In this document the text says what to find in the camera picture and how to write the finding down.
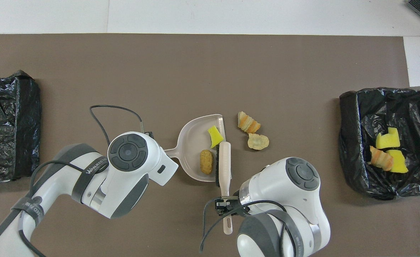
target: black cable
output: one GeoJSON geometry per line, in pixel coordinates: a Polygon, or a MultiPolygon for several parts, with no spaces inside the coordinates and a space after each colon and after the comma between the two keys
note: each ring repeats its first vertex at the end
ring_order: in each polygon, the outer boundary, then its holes
{"type": "Polygon", "coordinates": [[[75,166],[75,165],[73,165],[73,164],[71,164],[71,163],[69,163],[69,162],[66,162],[66,161],[59,161],[59,160],[53,160],[53,161],[47,161],[47,162],[44,162],[44,163],[42,163],[42,164],[40,164],[35,170],[34,170],[34,172],[32,172],[32,175],[31,175],[31,181],[29,182],[29,192],[27,193],[27,195],[26,195],[26,197],[29,197],[29,198],[31,198],[32,197],[32,195],[34,195],[35,194],[35,190],[34,190],[34,180],[35,180],[35,176],[37,175],[37,172],[39,172],[39,170],[40,169],[42,169],[43,167],[45,167],[45,166],[47,166],[48,164],[62,164],[62,165],[66,165],[66,166],[69,166],[69,167],[71,167],[71,168],[74,168],[74,169],[76,169],[76,170],[78,170],[79,172],[85,172],[82,168],[80,168],[80,167],[78,167],[78,166],[75,166]]]}
{"type": "Polygon", "coordinates": [[[286,211],[286,209],[284,208],[284,206],[282,206],[280,203],[277,203],[277,202],[275,202],[275,201],[271,201],[271,200],[259,200],[259,201],[254,201],[254,202],[251,202],[251,203],[247,203],[247,204],[245,204],[245,205],[241,205],[241,206],[239,206],[239,207],[237,207],[237,208],[235,208],[235,209],[233,209],[233,210],[231,210],[231,211],[229,211],[229,212],[227,212],[227,213],[225,213],[223,216],[221,216],[221,218],[219,218],[215,223],[213,223],[213,225],[208,229],[208,231],[206,232],[206,233],[204,233],[204,235],[203,235],[203,237],[202,237],[202,241],[200,242],[200,249],[199,249],[199,252],[200,253],[202,253],[203,252],[203,244],[204,244],[204,242],[205,242],[205,239],[207,239],[207,237],[208,237],[208,234],[210,233],[210,231],[220,222],[220,221],[222,221],[224,218],[226,218],[227,216],[229,216],[229,215],[232,215],[233,213],[236,213],[237,211],[239,211],[239,210],[241,210],[241,209],[243,209],[243,208],[245,208],[245,207],[247,207],[247,206],[250,206],[250,205],[255,205],[255,204],[257,204],[257,203],[271,203],[271,204],[273,204],[273,205],[276,205],[276,206],[278,206],[278,207],[280,207],[281,208],[281,210],[283,210],[284,212],[287,212],[286,211]]]}
{"type": "Polygon", "coordinates": [[[21,237],[22,242],[31,249],[32,252],[37,254],[40,257],[45,257],[43,253],[41,253],[36,247],[34,247],[29,240],[27,240],[26,236],[24,235],[24,232],[22,230],[19,231],[19,237],[21,237]]]}
{"type": "Polygon", "coordinates": [[[105,129],[103,128],[100,121],[97,119],[96,115],[94,115],[94,113],[92,112],[92,109],[97,108],[97,107],[108,107],[108,108],[122,109],[122,110],[128,111],[132,114],[135,114],[137,116],[138,120],[140,121],[140,126],[141,126],[142,133],[145,133],[145,130],[143,129],[143,121],[140,118],[140,115],[138,115],[136,112],[132,111],[131,109],[127,109],[127,108],[124,108],[124,107],[121,107],[121,106],[116,106],[116,105],[106,105],[106,104],[93,105],[93,106],[89,107],[89,112],[91,113],[91,116],[96,120],[97,124],[99,125],[100,129],[102,130],[102,133],[105,136],[105,140],[107,140],[107,145],[110,145],[110,139],[108,138],[108,134],[105,131],[105,129]]]}
{"type": "MultiPolygon", "coordinates": [[[[37,175],[37,172],[39,172],[43,167],[49,165],[49,164],[62,164],[65,166],[69,166],[71,168],[74,168],[76,170],[78,170],[79,172],[85,172],[82,168],[75,166],[69,162],[66,161],[60,161],[60,160],[53,160],[53,161],[47,161],[44,162],[42,164],[40,164],[35,170],[34,172],[32,172],[31,175],[31,181],[29,183],[29,192],[27,192],[26,197],[32,198],[32,196],[35,194],[36,190],[34,188],[34,180],[35,180],[35,176],[37,175]]],[[[43,253],[41,253],[36,247],[34,247],[32,245],[32,243],[26,238],[26,236],[24,235],[23,230],[19,230],[19,237],[21,238],[21,241],[35,254],[37,254],[40,257],[45,257],[45,255],[43,253]]]]}
{"type": "Polygon", "coordinates": [[[205,213],[207,212],[207,208],[208,208],[208,206],[210,205],[210,203],[212,203],[212,202],[214,202],[215,200],[218,200],[218,199],[220,199],[221,197],[215,197],[215,198],[213,198],[213,199],[211,199],[210,201],[208,201],[206,204],[205,204],[205,207],[203,208],[203,229],[202,229],[202,237],[204,237],[205,236],[205,213]]]}

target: fake bread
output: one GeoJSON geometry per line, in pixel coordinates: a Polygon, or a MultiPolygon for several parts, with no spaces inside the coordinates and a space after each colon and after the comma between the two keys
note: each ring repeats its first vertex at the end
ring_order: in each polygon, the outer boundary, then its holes
{"type": "Polygon", "coordinates": [[[238,127],[246,133],[254,133],[260,128],[260,124],[252,117],[246,115],[245,112],[239,112],[238,127]]]}
{"type": "Polygon", "coordinates": [[[209,150],[200,152],[200,171],[209,175],[213,170],[213,153],[209,150]]]}

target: yellow sponge piece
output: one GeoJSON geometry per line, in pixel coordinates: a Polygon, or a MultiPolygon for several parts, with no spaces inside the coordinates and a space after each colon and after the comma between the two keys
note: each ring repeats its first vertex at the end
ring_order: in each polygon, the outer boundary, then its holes
{"type": "Polygon", "coordinates": [[[210,133],[211,148],[224,141],[223,136],[221,136],[221,133],[218,131],[215,125],[208,129],[208,133],[210,133]]]}
{"type": "Polygon", "coordinates": [[[388,133],[386,135],[381,135],[381,133],[379,133],[376,136],[376,148],[378,149],[399,146],[399,132],[395,127],[388,127],[388,133]]]}
{"type": "Polygon", "coordinates": [[[394,158],[394,164],[392,165],[390,172],[397,172],[397,173],[408,172],[408,168],[405,165],[405,157],[401,151],[387,150],[386,153],[388,153],[390,156],[394,158]]]}

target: fake potato chip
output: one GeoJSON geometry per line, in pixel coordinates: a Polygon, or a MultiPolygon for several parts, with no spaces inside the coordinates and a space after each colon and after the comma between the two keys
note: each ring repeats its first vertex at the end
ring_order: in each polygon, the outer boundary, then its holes
{"type": "Polygon", "coordinates": [[[268,146],[270,141],[264,135],[249,133],[248,147],[254,150],[262,150],[268,146]]]}

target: dustpan handle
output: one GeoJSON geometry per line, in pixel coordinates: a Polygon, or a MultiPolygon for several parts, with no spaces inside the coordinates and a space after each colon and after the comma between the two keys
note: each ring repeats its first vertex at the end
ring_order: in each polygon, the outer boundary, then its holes
{"type": "Polygon", "coordinates": [[[166,155],[169,156],[170,158],[178,158],[179,152],[176,147],[172,149],[164,150],[164,152],[166,152],[166,155]]]}

